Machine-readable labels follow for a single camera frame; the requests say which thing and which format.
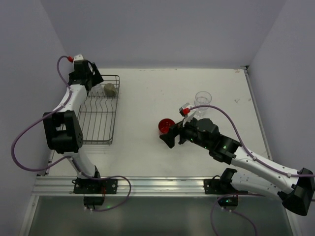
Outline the red ceramic mug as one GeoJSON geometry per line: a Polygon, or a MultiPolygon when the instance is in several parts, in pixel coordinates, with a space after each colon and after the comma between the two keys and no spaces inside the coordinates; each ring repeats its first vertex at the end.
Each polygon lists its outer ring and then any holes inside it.
{"type": "Polygon", "coordinates": [[[158,123],[158,131],[159,134],[167,134],[171,126],[173,126],[175,122],[170,118],[164,118],[158,123]]]}

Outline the clear faceted glass cup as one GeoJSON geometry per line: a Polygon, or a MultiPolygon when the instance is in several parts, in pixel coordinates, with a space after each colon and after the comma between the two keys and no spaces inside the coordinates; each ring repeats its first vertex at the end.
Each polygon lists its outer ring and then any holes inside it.
{"type": "MultiPolygon", "coordinates": [[[[199,91],[195,95],[195,101],[194,105],[199,106],[199,105],[210,105],[212,101],[212,96],[209,92],[207,91],[199,91]]],[[[203,117],[206,114],[208,107],[201,107],[196,109],[196,115],[198,117],[203,117]]]]}
{"type": "Polygon", "coordinates": [[[91,88],[90,96],[102,97],[104,95],[104,88],[101,84],[97,84],[91,88]]]}

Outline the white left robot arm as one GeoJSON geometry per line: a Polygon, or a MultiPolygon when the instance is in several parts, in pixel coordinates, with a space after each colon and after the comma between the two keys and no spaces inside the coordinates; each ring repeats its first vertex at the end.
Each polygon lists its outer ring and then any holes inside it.
{"type": "Polygon", "coordinates": [[[78,115],[91,88],[103,81],[94,63],[77,55],[73,59],[74,71],[69,74],[66,94],[54,110],[43,120],[49,149],[69,161],[80,179],[99,178],[99,172],[84,152],[83,132],[78,115]]]}

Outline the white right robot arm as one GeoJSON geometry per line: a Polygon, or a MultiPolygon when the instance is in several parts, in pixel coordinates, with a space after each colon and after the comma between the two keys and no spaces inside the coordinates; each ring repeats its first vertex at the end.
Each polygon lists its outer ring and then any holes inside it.
{"type": "Polygon", "coordinates": [[[119,75],[114,141],[92,154],[106,176],[211,177],[296,205],[312,174],[271,161],[242,69],[101,69],[119,75]]]}

